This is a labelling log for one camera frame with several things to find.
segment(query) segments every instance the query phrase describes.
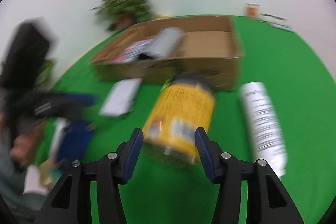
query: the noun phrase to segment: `yellow container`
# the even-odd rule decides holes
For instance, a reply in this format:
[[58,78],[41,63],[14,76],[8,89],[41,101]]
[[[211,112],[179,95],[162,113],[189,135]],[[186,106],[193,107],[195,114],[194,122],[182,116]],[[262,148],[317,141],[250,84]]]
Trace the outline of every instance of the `yellow container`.
[[194,164],[195,130],[208,131],[215,105],[211,89],[204,87],[195,79],[180,78],[163,89],[143,127],[144,141],[164,155]]

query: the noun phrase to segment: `white bottle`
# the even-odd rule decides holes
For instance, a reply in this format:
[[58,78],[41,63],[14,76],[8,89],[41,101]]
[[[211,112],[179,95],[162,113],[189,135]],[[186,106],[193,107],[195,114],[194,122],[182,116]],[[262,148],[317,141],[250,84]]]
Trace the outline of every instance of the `white bottle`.
[[287,154],[281,128],[271,99],[261,82],[240,88],[254,161],[266,160],[278,177],[286,172]]

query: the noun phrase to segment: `open brown box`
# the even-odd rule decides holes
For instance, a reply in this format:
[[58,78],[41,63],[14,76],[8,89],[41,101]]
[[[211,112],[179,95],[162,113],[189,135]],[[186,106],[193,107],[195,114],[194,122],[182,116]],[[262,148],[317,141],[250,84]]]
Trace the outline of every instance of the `open brown box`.
[[[114,64],[132,43],[155,37],[164,28],[178,27],[184,37],[167,59]],[[163,84],[186,72],[202,75],[216,90],[232,90],[238,78],[243,50],[228,16],[191,16],[138,23],[112,39],[91,58],[99,80],[141,77],[145,83]]]

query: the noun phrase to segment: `green surface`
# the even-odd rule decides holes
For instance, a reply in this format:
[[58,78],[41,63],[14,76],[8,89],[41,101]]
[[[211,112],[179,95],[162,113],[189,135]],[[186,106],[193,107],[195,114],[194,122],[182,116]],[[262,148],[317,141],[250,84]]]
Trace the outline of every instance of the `green surface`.
[[[295,33],[266,23],[235,17],[245,47],[238,86],[263,82],[273,101],[283,130],[288,164],[282,182],[306,224],[316,224],[336,194],[336,85],[309,46]],[[143,84],[135,108],[124,119],[98,115],[113,83],[98,82],[88,58],[108,41],[99,44],[69,69],[57,90],[89,92],[98,104],[85,117],[97,131],[86,150],[84,161],[100,159],[126,141],[135,127],[141,128],[160,92],[160,85]],[[48,123],[39,150],[46,157],[53,134]],[[209,137],[224,151],[250,160],[248,135],[237,92],[218,92]],[[152,159],[143,149],[133,178],[120,186],[129,224],[208,224],[214,212],[218,185],[212,185],[199,165],[179,169]],[[240,223],[246,219],[246,183],[243,183]],[[92,183],[92,218],[99,223]]]

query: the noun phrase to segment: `silver bolt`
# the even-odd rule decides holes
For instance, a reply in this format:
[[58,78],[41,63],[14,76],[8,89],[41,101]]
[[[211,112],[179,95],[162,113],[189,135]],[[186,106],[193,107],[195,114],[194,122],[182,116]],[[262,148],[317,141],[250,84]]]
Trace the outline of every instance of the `silver bolt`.
[[73,162],[72,162],[72,166],[73,167],[78,167],[78,166],[80,166],[81,165],[81,162],[79,161],[79,160],[74,160]]
[[229,158],[231,158],[231,154],[228,153],[228,152],[223,152],[223,153],[221,154],[221,156],[222,156],[222,158],[224,158],[224,159],[229,159]]
[[113,160],[117,157],[117,154],[115,152],[111,152],[107,155],[107,157],[110,159],[110,160]]
[[258,160],[258,164],[261,165],[261,166],[265,166],[265,165],[267,165],[267,161],[264,160],[264,159],[260,159],[260,160]]

